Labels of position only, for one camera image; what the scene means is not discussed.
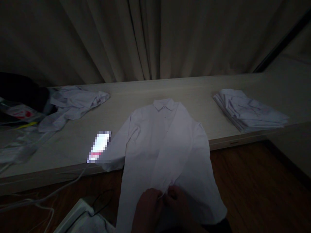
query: beige curtain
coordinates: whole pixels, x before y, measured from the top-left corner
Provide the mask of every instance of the beige curtain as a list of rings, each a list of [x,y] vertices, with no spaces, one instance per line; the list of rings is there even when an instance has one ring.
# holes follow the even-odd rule
[[[0,71],[42,85],[252,72],[308,0],[3,0]]]

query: crumpled white shirt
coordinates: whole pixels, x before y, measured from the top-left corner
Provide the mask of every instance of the crumpled white shirt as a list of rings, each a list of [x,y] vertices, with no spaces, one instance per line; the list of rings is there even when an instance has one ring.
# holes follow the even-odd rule
[[[77,86],[65,86],[55,92],[50,103],[57,107],[57,112],[46,116],[39,124],[39,132],[58,131],[67,120],[77,120],[92,108],[104,103],[110,95],[106,92],[85,91]]]
[[[185,191],[199,223],[216,224],[226,216],[206,133],[201,123],[172,99],[155,100],[135,110],[99,162],[106,171],[124,165],[116,232],[131,231],[137,202],[146,189],[164,193],[173,184]],[[164,208],[156,232],[176,225],[174,214]]]

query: folded shirt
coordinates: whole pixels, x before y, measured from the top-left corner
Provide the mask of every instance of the folded shirt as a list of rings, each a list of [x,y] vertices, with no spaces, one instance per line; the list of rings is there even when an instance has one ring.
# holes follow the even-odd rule
[[[222,89],[213,99],[242,132],[282,128],[289,118],[270,106],[248,98],[240,90]]]

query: white cloth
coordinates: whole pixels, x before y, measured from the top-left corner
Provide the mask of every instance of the white cloth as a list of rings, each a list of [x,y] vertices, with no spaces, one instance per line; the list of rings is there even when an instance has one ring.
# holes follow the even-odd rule
[[[188,195],[196,221],[216,224],[226,216],[206,133],[201,123],[172,99],[155,100],[135,110],[99,162],[106,171],[124,165],[116,232],[131,231],[137,202],[146,189],[166,192],[173,184]],[[157,231],[176,224],[175,216],[165,208]]]
[[[282,128],[289,118],[239,90],[222,89],[213,99],[241,132]]]
[[[65,86],[55,92],[50,103],[57,112],[46,116],[39,124],[40,132],[58,131],[67,120],[83,117],[90,109],[104,103],[110,95],[106,92],[89,92],[77,86]]]

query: smartphone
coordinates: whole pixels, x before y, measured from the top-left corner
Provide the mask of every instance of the smartphone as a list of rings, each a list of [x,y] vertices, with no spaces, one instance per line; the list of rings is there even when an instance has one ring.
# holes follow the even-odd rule
[[[97,136],[95,137],[95,142],[91,148],[91,152],[88,156],[87,163],[92,163],[96,161],[100,161],[102,154],[107,149],[111,140],[111,132],[98,132]]]

